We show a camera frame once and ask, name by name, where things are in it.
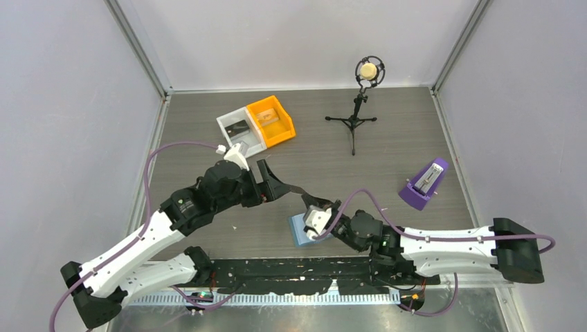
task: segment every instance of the purple stand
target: purple stand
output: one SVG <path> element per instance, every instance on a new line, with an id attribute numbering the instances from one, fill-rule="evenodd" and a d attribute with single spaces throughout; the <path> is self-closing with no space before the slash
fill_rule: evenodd
<path id="1" fill-rule="evenodd" d="M 421 194 L 414 188 L 414 184 L 418 182 L 418 180 L 423 177 L 424 173 L 432 166 L 432 164 L 437 164 L 444 171 L 436 178 L 436 181 L 430 186 L 427 192 Z M 442 158 L 436 158 L 435 160 L 431 161 L 426 167 L 422 168 L 422 170 L 414 176 L 411 180 L 408 181 L 408 184 L 399 192 L 399 197 L 403 199 L 407 204 L 409 204 L 412 208 L 416 210 L 422 211 L 432 195 L 434 195 L 434 191 L 436 187 L 440 184 L 440 181 L 444 178 L 444 174 L 449 169 L 449 163 L 446 162 Z"/>

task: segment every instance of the cable connector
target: cable connector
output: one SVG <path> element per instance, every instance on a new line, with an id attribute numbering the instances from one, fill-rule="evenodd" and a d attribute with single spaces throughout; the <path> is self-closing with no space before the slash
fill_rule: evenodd
<path id="1" fill-rule="evenodd" d="M 218 145 L 218 149 L 216 149 L 216 153 L 224 155 L 226 153 L 226 147 L 222 144 Z"/>

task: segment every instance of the blue sponge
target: blue sponge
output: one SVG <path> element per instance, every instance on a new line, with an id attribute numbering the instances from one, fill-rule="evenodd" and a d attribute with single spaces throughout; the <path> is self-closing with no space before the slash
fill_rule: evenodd
<path id="1" fill-rule="evenodd" d="M 304 232 L 304 227 L 306 225 L 304 224 L 303 213 L 289 217 L 289 226 L 291 227 L 291 234 L 293 235 L 293 242 L 296 244 L 296 247 L 303 247 L 308 244 L 319 243 L 332 237 L 332 234 L 328 234 L 327 237 L 318 241 L 308 239 L 306 232 Z"/>

